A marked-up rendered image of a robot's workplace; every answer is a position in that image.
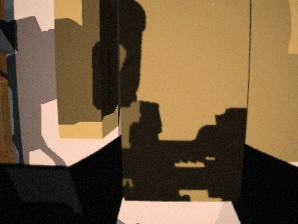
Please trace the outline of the brown cardboard carton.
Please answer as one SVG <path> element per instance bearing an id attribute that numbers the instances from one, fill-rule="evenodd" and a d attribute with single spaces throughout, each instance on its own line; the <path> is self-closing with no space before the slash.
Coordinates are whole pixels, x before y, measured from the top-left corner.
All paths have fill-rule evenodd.
<path id="1" fill-rule="evenodd" d="M 298 162 L 298 0 L 251 0 L 245 144 Z"/>
<path id="2" fill-rule="evenodd" d="M 103 139 L 118 127 L 117 0 L 54 0 L 60 138 Z"/>
<path id="3" fill-rule="evenodd" d="M 250 0 L 119 0 L 124 201 L 238 202 Z"/>

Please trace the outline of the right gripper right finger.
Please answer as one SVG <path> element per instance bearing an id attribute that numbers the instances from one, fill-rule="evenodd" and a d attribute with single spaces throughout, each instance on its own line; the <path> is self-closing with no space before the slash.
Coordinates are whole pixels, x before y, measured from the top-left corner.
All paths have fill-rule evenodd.
<path id="1" fill-rule="evenodd" d="M 298 224 L 298 166 L 245 144 L 240 197 L 231 203 L 240 224 Z"/>

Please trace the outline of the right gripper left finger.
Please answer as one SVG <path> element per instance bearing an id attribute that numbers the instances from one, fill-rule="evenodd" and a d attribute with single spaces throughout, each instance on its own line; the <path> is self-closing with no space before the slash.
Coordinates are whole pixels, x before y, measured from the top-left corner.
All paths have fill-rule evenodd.
<path id="1" fill-rule="evenodd" d="M 117 224 L 121 135 L 70 166 L 0 163 L 0 204 L 68 208 L 76 224 Z"/>

